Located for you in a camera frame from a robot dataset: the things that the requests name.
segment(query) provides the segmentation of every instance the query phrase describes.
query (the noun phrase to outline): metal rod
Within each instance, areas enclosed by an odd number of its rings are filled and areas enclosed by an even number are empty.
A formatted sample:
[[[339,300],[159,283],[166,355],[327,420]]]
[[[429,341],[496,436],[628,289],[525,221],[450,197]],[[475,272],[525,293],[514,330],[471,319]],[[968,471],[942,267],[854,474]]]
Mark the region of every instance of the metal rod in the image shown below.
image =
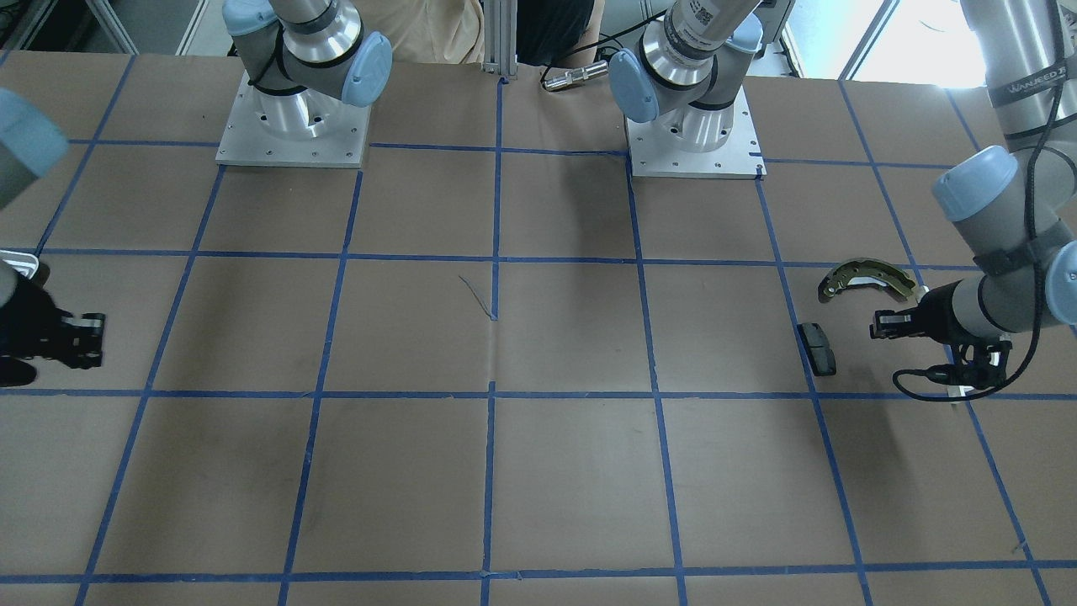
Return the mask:
[[[135,41],[131,37],[127,34],[127,30],[124,29],[124,25],[120,23],[120,17],[116,16],[116,12],[112,10],[112,4],[109,4],[106,0],[86,0],[86,6],[89,8],[89,12],[94,13],[97,18],[97,23],[101,24],[101,29],[104,30],[104,34],[109,37],[109,40],[120,51],[128,55],[137,55],[138,48],[135,46]]]
[[[482,4],[486,19],[486,60],[482,69],[512,79],[517,72],[516,2],[487,0]]]
[[[876,42],[879,41],[879,37],[882,36],[882,30],[886,28],[886,24],[894,16],[897,11],[897,5],[901,3],[901,0],[883,0],[879,11],[876,13],[875,18],[871,19],[871,24],[868,25],[867,31],[864,32],[864,37],[856,44],[856,48],[853,51],[853,55],[849,57],[849,62],[845,64],[844,69],[841,70],[841,74],[838,80],[852,80],[856,72],[861,70],[864,66],[865,59],[868,58],[868,53],[875,47]]]

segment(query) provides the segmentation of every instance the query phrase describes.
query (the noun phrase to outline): metal bracket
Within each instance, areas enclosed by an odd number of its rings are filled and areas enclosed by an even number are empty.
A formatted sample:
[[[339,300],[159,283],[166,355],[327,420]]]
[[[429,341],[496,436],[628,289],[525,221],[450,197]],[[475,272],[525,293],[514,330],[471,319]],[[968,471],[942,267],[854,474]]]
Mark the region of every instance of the metal bracket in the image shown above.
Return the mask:
[[[516,80],[516,2],[487,0],[482,3],[486,19],[486,56],[482,71]]]
[[[658,121],[639,124],[626,119],[632,174],[689,179],[755,179],[766,174],[767,167],[743,88],[737,93],[733,105],[736,118],[729,140],[712,152],[688,152],[677,147],[673,136]]]
[[[283,139],[262,124],[257,93],[243,72],[228,123],[216,151],[218,164],[234,166],[307,166],[361,168],[366,150],[370,108],[356,108],[309,90],[324,112],[324,128],[312,138]]]

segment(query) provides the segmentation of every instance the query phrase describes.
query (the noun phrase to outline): grid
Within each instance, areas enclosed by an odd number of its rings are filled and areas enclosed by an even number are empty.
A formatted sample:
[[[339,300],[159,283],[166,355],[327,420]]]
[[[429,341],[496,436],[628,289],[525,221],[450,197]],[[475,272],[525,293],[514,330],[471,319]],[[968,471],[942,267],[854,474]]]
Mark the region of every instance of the grid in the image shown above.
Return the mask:
[[[5,61],[5,54],[0,61]],[[51,235],[60,220],[68,201],[82,177],[87,163],[94,151],[107,145],[146,145],[146,146],[182,146],[182,147],[215,147],[216,143],[211,141],[152,141],[152,140],[120,140],[102,138],[110,115],[121,97],[128,75],[137,62],[137,58],[131,58],[120,77],[112,98],[104,111],[94,136],[90,139],[74,139],[73,143],[85,144],[86,150],[80,160],[74,175],[69,183],[64,197],[60,199],[56,212],[50,220],[38,245],[32,249],[36,253],[48,253],[56,255],[120,255],[120,256],[176,256],[185,258],[178,287],[172,297],[171,307],[165,323],[164,332],[160,336],[156,354],[145,385],[142,390],[74,390],[74,389],[17,389],[3,392],[8,396],[32,396],[32,397],[56,397],[56,396],[80,396],[80,397],[132,397],[138,398],[138,407],[134,417],[130,431],[128,433],[120,466],[115,473],[115,479],[110,491],[109,501],[104,507],[104,513],[100,522],[96,540],[86,563],[85,572],[82,575],[3,575],[0,576],[2,584],[78,584],[79,591],[75,604],[82,605],[86,601],[87,592],[95,584],[123,584],[123,583],[151,583],[151,582],[241,582],[241,583],[275,583],[279,586],[278,604],[283,605],[289,601],[289,592],[294,583],[328,582],[328,581],[392,581],[392,580],[416,580],[416,581],[473,581],[480,584],[479,602],[481,606],[490,603],[491,581],[508,579],[571,579],[571,578],[646,578],[661,577],[672,578],[676,581],[679,603],[687,605],[689,603],[689,591],[687,579],[699,577],[739,577],[739,576],[797,576],[797,575],[850,575],[855,574],[859,583],[865,604],[872,604],[872,594],[868,574],[870,573],[897,573],[897,572],[929,572],[929,570],[1004,570],[1016,569],[1031,573],[1039,596],[1044,604],[1051,604],[1051,597],[1041,579],[1040,570],[1047,569],[1074,569],[1077,568],[1077,560],[1039,560],[1034,558],[1032,546],[1022,530],[1022,525],[1016,513],[1013,504],[1010,501],[1008,491],[1003,483],[1002,475],[995,463],[995,457],[989,446],[988,438],[981,427],[977,409],[971,404],[966,404],[966,410],[976,429],[976,435],[987,459],[992,478],[997,487],[998,493],[1006,508],[1006,513],[1012,524],[1018,545],[1023,551],[1024,560],[998,560],[998,561],[947,561],[947,562],[894,562],[894,563],[865,563],[861,553],[854,516],[845,492],[845,483],[839,468],[838,456],[831,443],[831,433],[828,428],[827,418],[824,412],[824,403],[842,400],[903,400],[903,397],[889,393],[842,393],[842,392],[821,392],[817,390],[815,380],[810,372],[807,358],[802,352],[800,354],[801,371],[807,385],[807,391],[797,392],[668,392],[661,390],[659,385],[658,362],[655,354],[655,342],[652,327],[651,305],[648,300],[647,270],[654,266],[744,266],[744,267],[773,267],[780,278],[782,293],[784,295],[785,308],[788,314],[788,329],[795,335],[795,326],[799,323],[794,295],[787,276],[788,268],[825,268],[833,266],[833,262],[825,260],[786,260],[783,258],[779,236],[775,230],[771,209],[768,206],[768,198],[765,181],[757,179],[754,187],[758,196],[759,206],[766,223],[769,243],[772,249],[772,260],[750,260],[750,259],[700,259],[700,258],[648,258],[644,255],[644,246],[641,238],[640,216],[637,205],[637,197],[633,191],[630,161],[624,151],[599,150],[599,151],[563,151],[549,149],[529,149],[503,145],[503,108],[504,89],[508,84],[500,81],[496,86],[496,129],[495,144],[492,146],[481,145],[448,145],[448,144],[419,144],[419,143],[394,143],[375,142],[373,147],[381,149],[407,149],[407,150],[431,150],[442,152],[480,152],[492,153],[494,155],[494,179],[493,179],[493,241],[492,253],[490,255],[436,255],[436,254],[390,254],[390,253],[360,253],[351,250],[353,227],[355,226],[356,213],[362,203],[363,173],[356,177],[352,193],[351,206],[348,214],[347,229],[342,248],[338,253],[328,252],[289,252],[289,251],[229,251],[229,250],[202,250],[201,242],[213,211],[214,202],[221,188],[222,181],[227,172],[225,167],[218,170],[209,199],[206,202],[205,211],[201,214],[197,232],[188,250],[159,249],[159,250],[114,250],[114,249],[93,249],[93,248],[51,248],[47,245]],[[864,146],[867,159],[859,160],[838,160],[822,158],[781,158],[767,157],[766,160],[773,164],[803,164],[803,165],[833,165],[833,166],[857,166],[870,167],[875,179],[878,182],[881,195],[885,200],[886,208],[893,220],[893,224],[899,236],[901,245],[907,254],[907,263],[901,264],[904,268],[912,270],[918,281],[923,282],[923,270],[973,270],[975,267],[968,265],[946,265],[946,264],[920,264],[913,256],[912,248],[906,237],[905,229],[898,217],[891,195],[880,168],[949,168],[948,164],[917,164],[917,163],[884,163],[877,161],[868,144],[868,139],[861,126],[857,112],[850,100],[849,93],[843,84],[840,84],[841,96],[844,100],[852,122],[855,126],[858,139]],[[979,149],[976,136],[962,114],[959,103],[953,96],[949,96],[950,102],[956,113],[961,125],[967,133],[971,144]],[[634,256],[631,257],[606,257],[606,256],[508,256],[501,253],[501,212],[502,212],[502,160],[506,154],[543,154],[560,156],[613,156],[624,158],[626,183],[628,189],[628,206],[631,216],[632,244]],[[312,392],[295,391],[192,391],[192,390],[157,390],[154,387],[157,371],[160,368],[162,358],[173,325],[179,313],[188,278],[197,258],[200,257],[264,257],[264,258],[320,258],[337,260],[336,277],[334,281],[333,294],[328,310],[328,323],[325,328],[324,348],[322,350],[320,365],[318,367],[317,385]],[[340,305],[341,291],[346,279],[346,269],[349,260],[432,260],[432,262],[468,262],[489,263],[491,274],[490,293],[490,316],[496,321],[502,312],[500,286],[502,283],[501,272],[504,265],[527,265],[527,264],[592,264],[592,265],[632,265],[638,278],[640,308],[643,320],[643,334],[646,344],[646,361],[649,376],[649,391],[633,392],[506,392],[499,391],[495,381],[490,381],[486,392],[351,392],[326,390],[326,374],[328,371],[330,358],[332,354],[334,332],[337,323],[337,314]],[[233,399],[280,399],[300,398],[310,399],[311,412],[309,419],[309,431],[305,448],[305,457],[302,465],[302,473],[298,482],[298,492],[295,498],[294,516],[291,523],[291,531],[288,541],[285,560],[279,574],[102,574],[97,572],[98,560],[109,532],[113,511],[116,502],[122,493],[127,466],[130,462],[136,440],[143,420],[149,401],[153,398],[233,398]],[[319,432],[319,419],[321,406],[326,400],[334,399],[417,399],[417,398],[456,398],[456,399],[477,399],[487,404],[487,429],[485,447],[485,490],[482,505],[482,564],[476,570],[437,570],[437,572],[295,572],[295,556],[299,540],[300,525],[304,518],[305,499],[307,495],[308,482],[311,474],[312,463],[316,461],[317,440]],[[510,569],[499,570],[491,567],[491,550],[493,535],[493,495],[494,495],[494,457],[496,454],[495,436],[495,412],[499,409],[500,400],[512,399],[624,399],[624,400],[651,400],[654,405],[654,414],[657,423],[657,436],[661,453],[661,471],[665,483],[665,498],[668,507],[670,525],[670,537],[672,540],[671,550],[673,555],[673,566],[653,567],[638,569]],[[834,489],[840,504],[841,516],[848,533],[848,541],[853,556],[852,564],[799,564],[789,566],[716,566],[716,567],[694,567],[686,566],[682,555],[681,533],[677,518],[676,495],[674,491],[673,470],[670,457],[670,445],[666,425],[666,414],[663,404],[671,400],[708,399],[708,400],[809,400],[812,405],[817,431],[825,449],[826,461],[829,467]],[[1027,401],[1073,401],[1077,399],[1075,394],[1011,394],[1007,395],[1009,400]]]

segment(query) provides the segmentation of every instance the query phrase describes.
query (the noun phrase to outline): cable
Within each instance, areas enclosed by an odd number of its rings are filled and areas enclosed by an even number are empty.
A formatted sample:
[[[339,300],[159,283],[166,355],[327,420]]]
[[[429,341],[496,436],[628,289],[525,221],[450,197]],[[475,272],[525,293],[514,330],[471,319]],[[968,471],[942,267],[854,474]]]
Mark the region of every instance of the cable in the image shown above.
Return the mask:
[[[641,27],[643,27],[643,26],[647,25],[648,23],[651,23],[651,22],[657,19],[658,17],[662,16],[663,14],[666,14],[665,11],[662,11],[660,13],[656,13],[656,14],[651,15],[649,17],[643,19],[642,22],[633,25],[632,27],[630,27],[630,28],[628,28],[628,29],[626,29],[624,31],[618,31],[617,33],[614,33],[613,36],[606,36],[605,38],[600,38],[598,42],[592,42],[591,44],[588,44],[586,46],[581,46],[578,48],[573,48],[569,54],[561,55],[560,57],[557,57],[556,59],[554,59],[553,61],[550,61],[550,64],[561,62],[564,59],[571,57],[572,55],[575,55],[576,53],[581,53],[583,51],[587,51],[588,48],[593,48],[593,47],[599,46],[601,44],[605,44],[606,42],[610,42],[611,40],[617,41],[617,39],[620,38],[621,36],[625,36],[626,33],[632,33],[637,29],[640,29]],[[549,70],[551,70],[551,69],[554,69],[553,65],[546,66],[546,69],[542,72],[542,77],[538,79],[540,85],[542,84],[542,82],[544,80],[546,80],[546,76],[549,75]]]
[[[1048,14],[1051,18],[1051,29],[1054,32],[1054,56],[1057,60],[1061,61],[1065,58],[1065,45],[1062,38],[1062,17],[1059,15],[1059,8],[1055,0],[1047,0]],[[1047,116],[1047,124],[1044,125],[1044,131],[1040,132],[1039,139],[1036,141],[1036,146],[1033,147],[1032,154],[1029,156],[1029,168],[1025,175],[1025,188],[1024,188],[1024,229],[1025,237],[1029,241],[1036,239],[1036,160],[1039,159],[1039,154],[1047,146],[1047,140],[1051,136],[1051,130],[1054,128],[1054,122],[1059,114],[1059,107],[1062,104],[1062,95],[1066,85],[1065,80],[1054,86],[1054,97],[1051,101],[1051,110]],[[1044,308],[1046,307],[1046,300],[1044,295],[1044,286],[1047,281],[1047,274],[1044,269],[1043,263],[1039,260],[1038,256],[1033,256],[1032,262],[1033,270],[1033,321],[1032,321],[1032,341],[1029,343],[1029,351],[1024,355],[1024,360],[1021,361],[1021,365],[1018,366],[1017,370],[1009,379],[987,390],[980,392],[979,394],[971,394],[969,396],[954,397],[954,398],[940,398],[934,396],[922,396],[907,390],[900,383],[901,377],[926,377],[928,371],[922,370],[899,370],[894,374],[892,381],[894,387],[905,394],[906,396],[925,401],[925,403],[964,403],[968,400],[979,400],[980,398],[987,398],[988,396],[993,396],[1003,390],[1009,387],[1018,379],[1024,375],[1027,370],[1029,365],[1032,364],[1033,357],[1036,355],[1036,349],[1039,347],[1039,334],[1044,327]]]

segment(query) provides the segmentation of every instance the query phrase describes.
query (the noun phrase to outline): blue tape line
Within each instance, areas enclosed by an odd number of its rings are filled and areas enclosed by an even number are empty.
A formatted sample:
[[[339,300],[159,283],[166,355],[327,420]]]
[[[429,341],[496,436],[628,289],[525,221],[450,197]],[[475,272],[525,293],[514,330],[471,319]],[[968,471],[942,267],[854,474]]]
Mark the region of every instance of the blue tape line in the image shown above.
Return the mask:
[[[116,89],[112,91],[112,98],[109,99],[109,104],[104,108],[104,114],[101,115],[101,121],[97,124],[97,129],[94,130],[94,137],[90,139],[89,145],[86,146],[86,151],[82,155],[79,168],[75,169],[74,175],[71,178],[71,182],[68,183],[68,188],[64,192],[64,197],[60,198],[60,202],[56,207],[56,212],[53,212],[52,219],[48,220],[48,224],[45,226],[45,232],[43,232],[41,235],[41,239],[38,240],[38,246],[34,249],[36,254],[41,254],[41,250],[45,246],[45,242],[47,242],[48,238],[53,235],[53,230],[56,228],[56,224],[59,222],[60,215],[64,213],[64,209],[67,208],[68,201],[71,200],[71,194],[74,193],[75,186],[79,184],[79,179],[82,178],[83,170],[86,169],[89,156],[94,153],[96,141],[101,138],[101,131],[104,130],[104,125],[108,124],[109,117],[112,115],[112,110],[116,107],[116,101],[120,99],[120,95],[123,93],[124,86],[127,84],[127,76],[130,75],[131,68],[135,67],[135,60],[137,58],[138,55],[131,55],[131,57],[127,60],[127,66],[124,68],[124,72],[120,76],[120,81],[116,83]]]
[[[482,489],[482,572],[490,572],[493,539],[493,447],[496,382],[490,382],[486,401],[486,483]]]
[[[865,564],[869,573],[923,573],[928,570],[1009,570],[1025,569],[1029,562],[1002,560],[993,562],[901,562],[895,564]]]
[[[949,170],[952,164],[920,164],[911,161],[876,161],[875,159],[813,159],[807,157],[766,157],[766,161],[774,164],[808,164],[820,166],[881,166],[883,168],[929,168],[935,170]]]
[[[966,400],[965,408],[968,410],[968,418],[973,421],[973,428],[976,431],[976,437],[980,441],[980,447],[983,449],[983,456],[988,460],[988,467],[991,469],[991,477],[995,480],[995,485],[998,488],[998,494],[1003,498],[1003,505],[1006,506],[1006,515],[1009,516],[1010,523],[1013,525],[1013,533],[1017,535],[1018,544],[1021,546],[1021,550],[1024,552],[1025,560],[1032,565],[1032,578],[1036,581],[1036,589],[1039,590],[1039,597],[1044,601],[1044,606],[1051,606],[1051,598],[1047,594],[1047,588],[1044,586],[1044,579],[1036,568],[1036,559],[1032,554],[1032,547],[1029,546],[1029,537],[1024,534],[1024,529],[1021,527],[1021,521],[1018,520],[1017,510],[1013,509],[1013,502],[1009,497],[1009,491],[1006,490],[1006,484],[1003,483],[1003,477],[998,473],[998,466],[995,464],[995,456],[991,453],[991,447],[988,445],[988,437],[983,433],[983,426],[980,425],[980,418],[976,414],[976,409],[973,407],[973,403]]]
[[[635,273],[640,281],[640,306],[643,310],[643,337],[647,347],[647,370],[651,391],[655,400],[655,419],[658,423],[658,447],[662,459],[662,479],[666,483],[666,506],[669,510],[670,540],[673,550],[673,570],[676,575],[677,597],[681,606],[688,606],[688,587],[684,579],[684,558],[681,553],[681,526],[676,515],[676,495],[673,492],[673,468],[670,465],[669,436],[666,432],[666,411],[658,389],[658,365],[655,362],[655,341],[651,327],[651,306],[647,300],[647,278],[643,263],[643,243],[640,237],[640,216],[632,189],[632,159],[625,158],[625,181],[628,185],[628,209],[632,219],[632,244],[635,248]]]
[[[587,568],[583,570],[517,570],[505,578],[510,579],[618,579],[640,577],[676,577],[675,568],[635,568],[631,570],[603,570]]]
[[[459,260],[463,263],[489,263],[492,256],[475,256],[466,254],[375,254],[350,252],[348,258],[362,260]]]
[[[663,400],[807,400],[807,392],[662,392]]]
[[[1075,569],[1077,560],[1036,560],[1036,567],[1041,569]]]
[[[773,267],[773,260],[735,260],[721,258],[644,258],[644,265],[717,265],[735,267]]]
[[[151,398],[246,398],[251,400],[294,400],[309,398],[310,392],[218,392],[212,390],[152,390]]]
[[[345,225],[344,242],[340,245],[337,263],[336,281],[333,284],[333,299],[330,302],[328,322],[325,327],[325,344],[322,347],[322,362],[318,367],[318,380],[314,384],[314,400],[310,406],[310,428],[307,436],[307,447],[303,457],[303,470],[299,474],[299,489],[295,496],[295,511],[292,516],[292,530],[288,539],[288,551],[284,553],[283,578],[277,603],[288,604],[288,592],[292,569],[295,565],[295,551],[299,544],[299,529],[303,525],[303,510],[307,501],[307,488],[310,483],[310,467],[314,460],[314,443],[318,440],[318,421],[321,418],[322,398],[325,391],[325,377],[328,375],[330,356],[333,353],[333,335],[336,332],[336,319],[340,309],[340,293],[344,290],[344,277],[348,268],[348,249],[351,246],[352,232],[355,228],[355,215],[359,212],[359,198],[363,188],[363,172],[355,174],[355,185],[352,188],[351,208],[348,211],[348,223]]]
[[[0,584],[73,584],[82,575],[0,575]]]
[[[55,398],[71,396],[78,398],[137,398],[141,390],[40,390],[33,387],[9,387],[0,390],[0,396],[26,396]]]
[[[0,390],[0,397],[57,397],[73,396],[84,398],[125,398],[145,394],[142,390],[71,390],[71,389],[32,389],[9,387]],[[151,390],[151,398],[218,398],[218,399],[296,399],[312,398],[313,392],[226,392],[204,390]],[[663,400],[802,400],[811,398],[808,392],[661,392]],[[928,394],[945,396],[942,393]],[[401,399],[468,399],[482,400],[486,392],[323,392],[322,399],[352,400],[401,400]],[[495,397],[518,400],[557,400],[557,399],[610,399],[631,400],[651,399],[652,392],[498,392]],[[854,392],[816,392],[821,400],[908,400],[901,394],[854,393]],[[1077,394],[1003,394],[992,396],[994,400],[1020,400],[1044,403],[1074,403]]]
[[[621,150],[577,150],[577,151],[567,151],[567,150],[540,150],[530,147],[502,147],[505,153],[522,153],[522,154],[536,154],[536,155],[568,155],[568,156],[595,156],[595,155],[606,155],[614,157],[627,157],[628,152]]]
[[[493,291],[490,295],[490,320],[493,322],[498,322],[498,319],[501,316],[501,168],[504,156],[502,147],[505,113],[504,86],[507,82],[504,77],[498,79],[498,113],[496,129],[494,130],[495,153],[493,167],[493,264],[490,274],[490,287]]]
[[[32,248],[12,248],[16,252],[33,253]],[[100,255],[100,256],[186,256],[191,254],[186,250],[165,250],[165,249],[112,249],[112,248],[50,248],[42,251],[44,254],[70,254],[70,255]],[[268,250],[199,250],[195,252],[197,256],[223,256],[223,257],[246,257],[246,258],[338,258],[340,255],[335,252],[293,252],[293,251],[268,251]],[[635,258],[623,258],[616,256],[482,256],[476,254],[390,254],[380,252],[351,252],[348,258],[368,260],[439,260],[439,262],[461,262],[461,263],[593,263],[607,265],[630,265],[635,263]],[[785,260],[786,267],[811,267],[829,268],[841,263],[841,260]],[[644,258],[644,265],[717,265],[733,267],[773,267],[773,260],[745,259],[745,258]],[[911,270],[911,263],[895,263],[896,267]],[[918,264],[921,269],[951,270],[951,271],[978,271],[976,265],[940,265],[940,264]]]
[[[957,107],[957,99],[953,97],[953,90],[946,88],[946,96],[950,99],[950,107],[953,108],[953,112],[957,114],[957,119],[961,121],[961,127],[965,129],[965,133],[968,135],[968,141],[973,143],[976,151],[980,151],[980,143],[976,140],[976,135],[973,133],[973,129],[969,128],[968,122],[965,121],[965,114]]]
[[[652,392],[498,392],[495,396],[499,399],[516,400],[649,400],[654,394]]]
[[[603,265],[630,265],[635,258],[616,258],[610,256],[498,256],[500,263],[578,263]]]
[[[43,248],[41,254],[93,256],[188,256],[190,250],[138,250],[113,248]]]
[[[495,147],[485,145],[429,145],[423,143],[370,143],[372,147],[389,150],[423,150],[423,151],[475,151],[494,152]]]
[[[882,180],[882,173],[879,172],[879,165],[876,164],[875,155],[871,153],[871,146],[868,145],[867,136],[864,133],[864,128],[861,127],[861,121],[856,116],[856,110],[853,109],[853,101],[849,98],[849,91],[845,90],[845,84],[838,81],[838,88],[841,90],[841,98],[845,101],[845,108],[849,110],[849,115],[853,119],[853,127],[856,128],[856,135],[861,138],[861,144],[864,145],[864,153],[868,156],[868,161],[871,163],[871,171],[875,172],[876,181],[879,183],[879,191],[882,192],[882,198],[886,201],[886,209],[890,210],[890,216],[894,221],[894,228],[897,229],[897,236],[901,239],[901,246],[905,248],[905,253],[909,257],[909,263],[912,265],[912,272],[917,276],[917,281],[919,283],[924,283],[924,277],[920,273],[920,268],[917,266],[917,257],[912,254],[912,246],[909,245],[909,239],[905,237],[905,229],[901,228],[901,222],[897,217],[897,210],[894,208],[894,202],[890,198],[890,192],[886,191],[886,183]]]
[[[265,583],[277,582],[275,574],[210,575],[205,573],[149,574],[149,575],[94,575],[90,584],[127,583]]]
[[[848,575],[856,572],[852,564],[821,564],[796,566],[716,566],[685,568],[689,577],[771,577],[795,575]]]
[[[1077,560],[1039,560],[1035,564],[1027,560],[989,560],[955,562],[887,562],[865,564],[869,573],[917,573],[931,570],[1025,570],[1035,565],[1039,569],[1077,569]],[[797,575],[841,575],[856,572],[852,564],[797,564],[791,566],[699,566],[684,568],[686,577],[784,577]],[[582,570],[522,569],[522,570],[433,570],[433,572],[321,572],[294,573],[291,582],[378,582],[378,581],[477,581],[518,579],[597,579],[597,578],[646,578],[675,577],[677,570],[666,568],[602,569]],[[157,574],[103,574],[94,575],[90,584],[125,583],[263,583],[279,582],[279,573],[157,573]],[[82,575],[0,575],[0,584],[72,584],[80,582]]]
[[[146,145],[158,147],[219,147],[220,141],[139,141],[127,139],[101,139],[99,145]]]
[[[351,582],[377,582],[377,581],[477,581],[482,578],[479,572],[423,572],[423,573],[294,573],[291,577],[293,583],[325,582],[325,581],[351,581]]]
[[[845,530],[849,533],[849,545],[853,552],[856,576],[861,581],[861,591],[864,593],[864,603],[865,606],[873,606],[871,590],[868,587],[867,573],[864,570],[864,558],[861,554],[859,539],[856,536],[856,525],[853,523],[853,512],[849,507],[849,498],[845,495],[845,485],[841,479],[841,469],[838,467],[838,457],[834,452],[834,445],[830,441],[830,432],[826,426],[826,417],[823,414],[823,406],[820,403],[819,394],[815,390],[815,380],[811,372],[811,365],[808,363],[808,355],[805,353],[803,347],[800,347],[800,336],[796,330],[799,321],[797,320],[796,306],[794,306],[793,302],[793,291],[789,288],[788,277],[785,274],[785,265],[782,260],[782,250],[778,244],[778,232],[774,230],[774,224],[770,215],[770,208],[767,205],[767,195],[763,191],[761,179],[756,179],[755,189],[759,196],[759,205],[763,208],[763,217],[767,224],[767,232],[770,236],[770,245],[774,251],[774,260],[778,264],[778,277],[782,282],[782,292],[785,296],[785,307],[788,310],[789,321],[793,323],[794,339],[798,344],[797,352],[800,355],[800,366],[805,374],[805,382],[808,385],[808,391],[812,400],[812,408],[815,411],[815,422],[819,424],[820,436],[823,440],[823,448],[826,451],[826,459],[830,465],[830,475],[834,478],[834,487],[838,493],[838,503],[841,506],[841,516],[844,518]]]
[[[128,71],[130,70],[130,66],[134,60],[135,57],[131,57],[131,60],[128,61]],[[194,252],[198,250],[198,245],[201,244],[202,236],[206,234],[206,225],[209,224],[210,214],[213,212],[213,205],[216,202],[216,195],[221,189],[221,182],[224,180],[224,166],[218,168],[216,179],[213,181],[213,187],[210,189],[209,200],[206,202],[206,210],[202,211],[201,221],[198,223],[198,231],[195,234],[194,242],[191,244],[191,254],[187,256],[186,266],[183,268],[183,274],[180,277],[180,283],[176,288],[176,295],[172,297],[172,307],[168,311],[168,320],[165,322],[165,328],[162,332],[160,340],[157,342],[157,350],[153,355],[153,364],[150,366],[150,375],[146,377],[145,387],[142,391],[142,397],[139,400],[138,408],[135,411],[135,419],[131,421],[131,427],[127,434],[127,442],[124,446],[124,452],[120,459],[120,466],[116,469],[116,475],[112,482],[112,490],[109,493],[109,501],[104,506],[104,513],[101,516],[101,523],[97,530],[97,537],[94,539],[94,547],[90,550],[89,559],[86,562],[83,580],[79,584],[79,593],[75,596],[74,602],[75,606],[83,606],[85,603],[86,592],[89,587],[89,578],[94,576],[94,572],[97,569],[97,561],[101,556],[101,548],[104,546],[104,537],[109,532],[109,524],[112,522],[112,515],[115,511],[116,501],[120,497],[120,491],[123,488],[124,478],[127,475],[127,466],[130,464],[131,453],[135,450],[135,441],[138,438],[139,428],[142,426],[145,408],[150,401],[150,393],[153,390],[154,381],[157,379],[157,371],[160,369],[160,361],[164,358],[165,348],[168,346],[168,338],[172,333],[172,326],[176,324],[176,318],[180,311],[180,301],[183,299],[183,292],[187,286],[187,280],[191,278],[191,270],[194,267],[196,258]]]
[[[333,400],[485,400],[486,392],[322,392],[323,399]]]

